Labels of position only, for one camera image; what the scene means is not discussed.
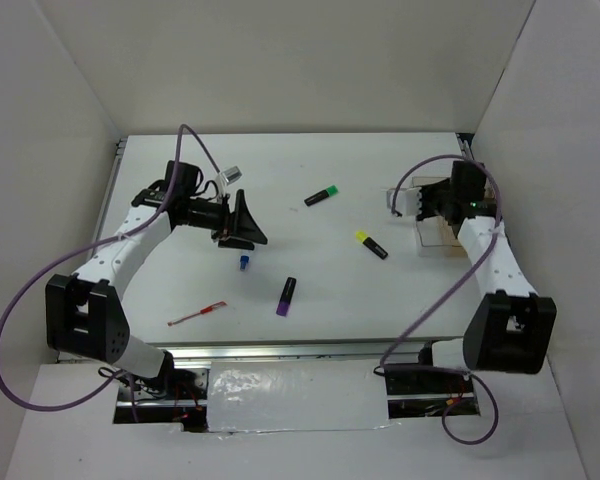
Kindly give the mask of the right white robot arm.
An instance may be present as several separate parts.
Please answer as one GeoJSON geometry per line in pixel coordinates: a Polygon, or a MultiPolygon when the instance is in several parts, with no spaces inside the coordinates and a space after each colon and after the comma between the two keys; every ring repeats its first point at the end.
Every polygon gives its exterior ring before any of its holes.
{"type": "Polygon", "coordinates": [[[539,295],[511,250],[494,182],[474,162],[454,159],[450,177],[420,188],[416,219],[441,217],[471,262],[481,301],[462,340],[471,370],[534,375],[544,363],[557,307],[539,295]]]}

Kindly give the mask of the red gel pen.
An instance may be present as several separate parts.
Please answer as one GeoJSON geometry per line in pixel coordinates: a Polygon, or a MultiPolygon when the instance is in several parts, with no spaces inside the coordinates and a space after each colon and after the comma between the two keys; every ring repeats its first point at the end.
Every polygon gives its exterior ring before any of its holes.
{"type": "Polygon", "coordinates": [[[204,308],[202,308],[202,309],[200,309],[200,310],[198,310],[198,311],[196,311],[194,313],[191,313],[189,315],[186,315],[186,316],[181,317],[181,318],[176,319],[176,320],[171,320],[171,321],[169,321],[167,323],[167,326],[168,327],[173,327],[173,326],[179,325],[179,324],[184,323],[184,322],[186,322],[188,320],[191,320],[191,319],[199,317],[199,316],[207,315],[209,313],[212,313],[212,312],[214,312],[214,311],[216,311],[218,309],[224,308],[226,306],[227,306],[227,303],[225,301],[220,301],[220,302],[213,303],[213,304],[211,304],[209,306],[206,306],[206,307],[204,307],[204,308]]]}

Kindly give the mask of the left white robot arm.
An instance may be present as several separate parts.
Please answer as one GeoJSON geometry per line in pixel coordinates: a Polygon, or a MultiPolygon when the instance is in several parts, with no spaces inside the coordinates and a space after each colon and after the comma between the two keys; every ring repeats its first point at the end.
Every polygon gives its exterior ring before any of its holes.
{"type": "Polygon", "coordinates": [[[54,275],[45,288],[48,345],[97,360],[141,380],[156,399],[176,390],[181,371],[172,354],[134,337],[122,307],[124,293],[152,251],[179,226],[210,231],[221,248],[251,250],[267,237],[246,204],[245,193],[227,193],[242,176],[232,167],[211,180],[216,194],[190,164],[168,162],[165,177],[138,193],[124,222],[92,258],[70,275],[54,275]]]}

